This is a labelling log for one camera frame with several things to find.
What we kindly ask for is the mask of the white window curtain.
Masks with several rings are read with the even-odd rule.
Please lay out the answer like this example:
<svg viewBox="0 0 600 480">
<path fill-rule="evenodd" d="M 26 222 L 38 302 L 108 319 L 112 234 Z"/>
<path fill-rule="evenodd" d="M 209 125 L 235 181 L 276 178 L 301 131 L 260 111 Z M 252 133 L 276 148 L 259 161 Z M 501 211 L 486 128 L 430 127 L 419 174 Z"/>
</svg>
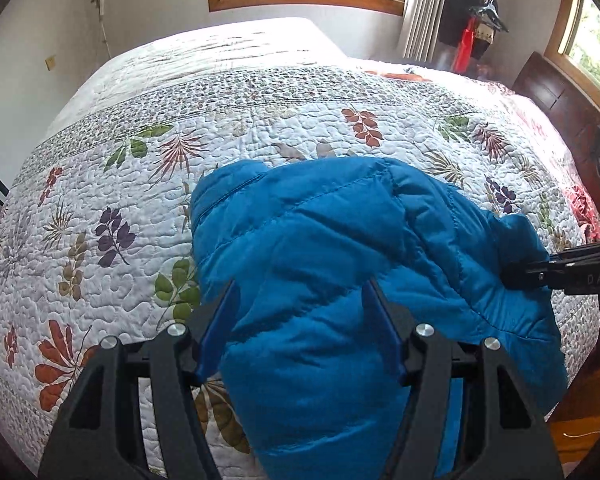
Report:
<svg viewBox="0 0 600 480">
<path fill-rule="evenodd" d="M 428 63 L 434 56 L 444 0 L 405 0 L 398 52 L 410 62 Z"/>
</svg>

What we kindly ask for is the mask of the orange patterned pillow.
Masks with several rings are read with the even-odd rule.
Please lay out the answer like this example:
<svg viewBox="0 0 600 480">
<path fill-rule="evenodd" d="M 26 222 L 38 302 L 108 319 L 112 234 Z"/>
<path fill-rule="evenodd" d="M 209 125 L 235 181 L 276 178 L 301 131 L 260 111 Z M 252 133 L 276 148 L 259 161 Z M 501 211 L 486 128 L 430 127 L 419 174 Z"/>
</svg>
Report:
<svg viewBox="0 0 600 480">
<path fill-rule="evenodd" d="M 419 74 L 413 73 L 381 73 L 376 72 L 376 70 L 366 70 L 366 74 L 375 75 L 378 77 L 384 77 L 392 80 L 402 80 L 402 81 L 413 81 L 413 82 L 430 82 L 429 79 L 420 76 Z"/>
</svg>

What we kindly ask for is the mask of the white floral quilted bedspread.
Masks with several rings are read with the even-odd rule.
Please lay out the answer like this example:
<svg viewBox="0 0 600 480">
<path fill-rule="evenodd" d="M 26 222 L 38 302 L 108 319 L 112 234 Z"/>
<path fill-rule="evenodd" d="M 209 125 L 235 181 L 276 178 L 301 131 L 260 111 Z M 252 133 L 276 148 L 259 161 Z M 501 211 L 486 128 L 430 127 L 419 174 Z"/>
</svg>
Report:
<svg viewBox="0 0 600 480">
<path fill-rule="evenodd" d="M 502 84 L 348 58 L 304 18 L 145 44 L 79 88 L 0 213 L 0 431 L 27 471 L 100 336 L 148 337 L 198 304 L 202 177 L 343 156 L 400 159 L 498 216 L 525 214 L 549 250 L 600 240 L 562 136 Z"/>
</svg>

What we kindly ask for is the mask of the beige wall switch plate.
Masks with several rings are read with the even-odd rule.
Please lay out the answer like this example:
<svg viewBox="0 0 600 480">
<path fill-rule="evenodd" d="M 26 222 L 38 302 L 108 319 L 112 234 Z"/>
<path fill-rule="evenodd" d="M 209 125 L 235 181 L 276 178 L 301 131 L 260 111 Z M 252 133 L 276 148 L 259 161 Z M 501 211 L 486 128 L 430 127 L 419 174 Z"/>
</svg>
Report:
<svg viewBox="0 0 600 480">
<path fill-rule="evenodd" d="M 56 66 L 56 56 L 51 55 L 45 59 L 45 65 L 48 70 L 53 70 Z"/>
</svg>

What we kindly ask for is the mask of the coat rack with clothes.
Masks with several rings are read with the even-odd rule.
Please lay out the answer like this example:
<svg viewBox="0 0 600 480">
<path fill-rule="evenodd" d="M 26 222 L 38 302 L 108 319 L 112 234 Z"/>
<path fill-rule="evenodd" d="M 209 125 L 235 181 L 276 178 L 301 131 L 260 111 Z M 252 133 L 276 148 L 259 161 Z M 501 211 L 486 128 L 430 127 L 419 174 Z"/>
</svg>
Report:
<svg viewBox="0 0 600 480">
<path fill-rule="evenodd" d="M 451 49 L 453 73 L 466 73 L 497 32 L 508 32 L 498 13 L 498 0 L 444 0 L 438 43 Z"/>
</svg>

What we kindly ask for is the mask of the dark wooden headboard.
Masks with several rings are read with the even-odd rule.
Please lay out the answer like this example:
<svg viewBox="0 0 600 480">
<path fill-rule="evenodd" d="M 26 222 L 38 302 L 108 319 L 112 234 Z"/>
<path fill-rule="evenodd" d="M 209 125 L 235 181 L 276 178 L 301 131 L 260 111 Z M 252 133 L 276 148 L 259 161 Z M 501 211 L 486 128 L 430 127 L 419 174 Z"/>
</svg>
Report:
<svg viewBox="0 0 600 480">
<path fill-rule="evenodd" d="M 594 162 L 600 110 L 574 82 L 539 52 L 530 55 L 513 84 L 513 90 L 533 101 L 560 133 L 600 213 L 600 177 Z"/>
</svg>

